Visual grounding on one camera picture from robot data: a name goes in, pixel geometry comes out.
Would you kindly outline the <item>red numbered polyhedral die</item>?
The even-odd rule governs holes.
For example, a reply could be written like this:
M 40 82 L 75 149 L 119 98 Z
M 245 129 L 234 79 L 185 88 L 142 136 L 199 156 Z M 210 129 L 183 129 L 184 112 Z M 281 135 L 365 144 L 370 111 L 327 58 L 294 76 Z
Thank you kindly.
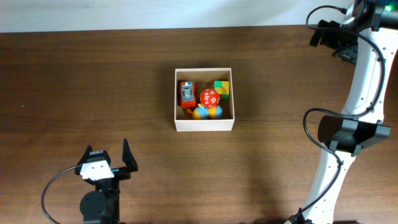
M 220 96 L 215 89 L 208 88 L 201 92 L 200 103 L 205 108 L 213 108 L 218 106 L 220 102 Z

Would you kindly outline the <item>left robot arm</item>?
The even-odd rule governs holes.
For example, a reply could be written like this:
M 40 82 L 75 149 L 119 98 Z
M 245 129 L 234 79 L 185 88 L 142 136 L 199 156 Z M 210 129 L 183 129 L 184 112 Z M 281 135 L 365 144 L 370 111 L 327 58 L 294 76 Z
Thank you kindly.
M 120 223 L 119 183 L 131 178 L 138 171 L 137 162 L 130 150 L 127 139 L 123 140 L 123 167 L 111 168 L 107 151 L 94 151 L 88 146 L 75 168 L 75 174 L 95 187 L 80 202 L 84 224 Z

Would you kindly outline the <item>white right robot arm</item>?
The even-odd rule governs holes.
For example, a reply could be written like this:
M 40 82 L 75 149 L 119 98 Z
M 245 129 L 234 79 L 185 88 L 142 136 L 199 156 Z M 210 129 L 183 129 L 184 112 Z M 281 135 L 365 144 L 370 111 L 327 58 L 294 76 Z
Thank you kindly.
M 364 149 L 386 140 L 384 97 L 397 53 L 397 1 L 355 1 L 338 7 L 341 22 L 320 20 L 310 45 L 333 49 L 333 56 L 355 66 L 348 99 L 339 113 L 321 109 L 317 138 L 322 151 L 317 174 L 303 207 L 287 223 L 333 223 L 336 201 L 346 173 Z

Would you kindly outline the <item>multicolour puzzle cube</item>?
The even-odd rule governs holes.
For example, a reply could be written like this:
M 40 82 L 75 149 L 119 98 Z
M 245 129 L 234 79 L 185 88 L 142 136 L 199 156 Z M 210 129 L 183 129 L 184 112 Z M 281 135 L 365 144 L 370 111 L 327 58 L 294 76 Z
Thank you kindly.
M 219 94 L 221 101 L 229 100 L 229 81 L 214 81 L 214 89 Z

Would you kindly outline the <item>red toy fire truck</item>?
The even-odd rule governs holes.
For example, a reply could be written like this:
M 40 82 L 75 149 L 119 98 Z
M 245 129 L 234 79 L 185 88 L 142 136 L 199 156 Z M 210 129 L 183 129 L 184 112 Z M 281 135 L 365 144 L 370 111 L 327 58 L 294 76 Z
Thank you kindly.
M 194 108 L 197 105 L 196 84 L 192 81 L 180 82 L 179 84 L 180 106 L 182 108 Z

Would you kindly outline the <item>white cardboard box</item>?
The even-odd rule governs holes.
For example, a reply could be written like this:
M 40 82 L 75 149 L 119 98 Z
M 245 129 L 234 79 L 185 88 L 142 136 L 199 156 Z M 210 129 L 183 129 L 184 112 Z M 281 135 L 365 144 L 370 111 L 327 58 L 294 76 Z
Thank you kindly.
M 197 95 L 206 88 L 213 88 L 215 81 L 229 82 L 229 98 L 221 101 L 222 119 L 194 120 L 179 105 L 178 88 L 182 81 L 193 81 Z M 177 68 L 174 75 L 174 122 L 178 132 L 230 131 L 235 121 L 232 69 L 230 68 Z

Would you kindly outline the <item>orange blue toy duck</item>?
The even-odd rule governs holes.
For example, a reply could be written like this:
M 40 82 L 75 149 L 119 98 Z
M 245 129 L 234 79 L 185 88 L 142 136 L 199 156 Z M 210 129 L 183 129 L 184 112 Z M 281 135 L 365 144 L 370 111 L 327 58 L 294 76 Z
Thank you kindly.
M 204 106 L 197 106 L 194 110 L 187 109 L 187 113 L 192 115 L 195 120 L 203 119 L 222 119 L 223 109 L 221 106 L 205 108 Z

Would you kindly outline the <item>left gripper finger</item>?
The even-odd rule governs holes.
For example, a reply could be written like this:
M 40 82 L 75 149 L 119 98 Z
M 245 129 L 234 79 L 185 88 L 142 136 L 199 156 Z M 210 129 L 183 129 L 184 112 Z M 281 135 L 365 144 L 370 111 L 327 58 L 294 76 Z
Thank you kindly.
M 137 172 L 138 165 L 137 162 L 131 152 L 127 139 L 123 140 L 123 154 L 122 154 L 122 161 L 126 165 L 126 169 L 129 172 Z
M 78 163 L 75 167 L 75 174 L 80 174 L 82 165 L 87 162 L 87 160 L 90 156 L 90 153 L 92 151 L 93 151 L 92 147 L 90 145 L 88 145 L 85 152 L 83 153 L 81 159 L 78 161 Z

